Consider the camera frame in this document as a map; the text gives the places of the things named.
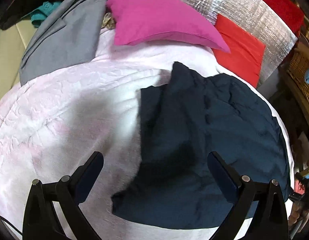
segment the grey fabric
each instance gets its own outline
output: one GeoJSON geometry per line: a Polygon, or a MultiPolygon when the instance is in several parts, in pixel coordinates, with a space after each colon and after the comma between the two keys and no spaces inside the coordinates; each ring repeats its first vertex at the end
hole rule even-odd
{"type": "Polygon", "coordinates": [[[22,57],[20,83],[95,57],[107,0],[64,0],[41,24],[22,57]]]}

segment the beige sofa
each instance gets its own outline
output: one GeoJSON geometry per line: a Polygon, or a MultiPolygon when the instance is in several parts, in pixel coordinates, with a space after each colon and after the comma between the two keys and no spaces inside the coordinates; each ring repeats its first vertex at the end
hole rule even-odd
{"type": "Polygon", "coordinates": [[[36,30],[30,20],[0,30],[0,99],[19,82],[21,57],[36,30]]]}

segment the wicker basket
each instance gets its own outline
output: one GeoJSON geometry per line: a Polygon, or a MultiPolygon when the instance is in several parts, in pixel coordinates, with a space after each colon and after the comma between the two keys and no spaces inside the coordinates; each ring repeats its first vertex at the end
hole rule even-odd
{"type": "Polygon", "coordinates": [[[308,69],[309,60],[302,52],[295,51],[287,72],[309,102],[309,85],[304,82],[304,75],[308,69]]]}

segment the navy fabric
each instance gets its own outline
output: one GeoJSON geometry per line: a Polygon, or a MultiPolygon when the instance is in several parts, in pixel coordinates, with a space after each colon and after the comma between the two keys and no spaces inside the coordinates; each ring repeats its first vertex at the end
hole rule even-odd
{"type": "Polygon", "coordinates": [[[219,226],[232,204],[208,169],[212,151],[240,175],[277,179],[288,199],[288,155],[277,118],[237,78],[203,78],[175,62],[169,84],[141,90],[140,116],[142,162],[128,188],[112,196],[114,215],[171,229],[219,226]]]}

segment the silver insulation foil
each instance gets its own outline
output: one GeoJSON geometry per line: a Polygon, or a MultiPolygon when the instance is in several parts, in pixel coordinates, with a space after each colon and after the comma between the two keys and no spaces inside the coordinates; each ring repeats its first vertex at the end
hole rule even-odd
{"type": "Polygon", "coordinates": [[[261,65],[260,86],[279,66],[297,41],[281,18],[262,0],[182,0],[212,24],[217,14],[226,16],[261,40],[266,49],[261,65]]]}

